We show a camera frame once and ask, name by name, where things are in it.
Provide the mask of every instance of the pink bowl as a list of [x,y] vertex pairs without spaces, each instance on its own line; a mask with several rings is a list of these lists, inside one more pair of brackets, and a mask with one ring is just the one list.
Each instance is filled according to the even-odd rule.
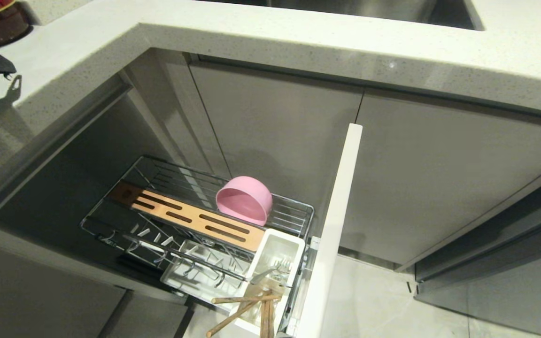
[[239,176],[216,193],[218,210],[257,225],[264,225],[272,207],[272,195],[257,179]]

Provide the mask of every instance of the white cabinet door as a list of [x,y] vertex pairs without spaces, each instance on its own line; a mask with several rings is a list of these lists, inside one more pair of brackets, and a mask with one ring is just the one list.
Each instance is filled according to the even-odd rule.
[[367,90],[342,246],[410,265],[541,185],[541,118]]
[[190,65],[232,176],[326,208],[360,88],[210,63]]
[[299,338],[319,337],[323,327],[325,306],[329,297],[362,132],[363,127],[358,124],[350,124],[348,128],[303,312],[295,331],[295,336]]

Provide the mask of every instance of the kitchen sink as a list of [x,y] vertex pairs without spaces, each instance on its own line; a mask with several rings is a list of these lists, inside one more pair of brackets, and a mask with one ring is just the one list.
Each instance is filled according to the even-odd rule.
[[468,0],[203,0],[252,6],[380,17],[480,30]]

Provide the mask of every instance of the gray tile floor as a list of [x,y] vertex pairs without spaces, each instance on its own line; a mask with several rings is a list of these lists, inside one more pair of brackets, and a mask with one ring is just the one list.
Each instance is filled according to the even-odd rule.
[[[415,301],[410,274],[337,257],[322,338],[539,338]],[[185,338],[204,337],[226,316],[197,306]],[[217,338],[250,338],[228,325]]]

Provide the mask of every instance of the fork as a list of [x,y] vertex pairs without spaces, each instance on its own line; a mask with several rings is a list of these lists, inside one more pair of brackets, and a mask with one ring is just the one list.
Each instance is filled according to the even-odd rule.
[[253,276],[251,280],[249,280],[249,284],[256,285],[262,279],[264,279],[266,276],[268,276],[270,273],[278,271],[280,274],[288,274],[292,271],[292,265],[291,262],[287,259],[282,259],[279,263],[276,263],[275,266],[271,269],[266,270],[265,272],[261,272],[260,274],[257,274],[256,276]]

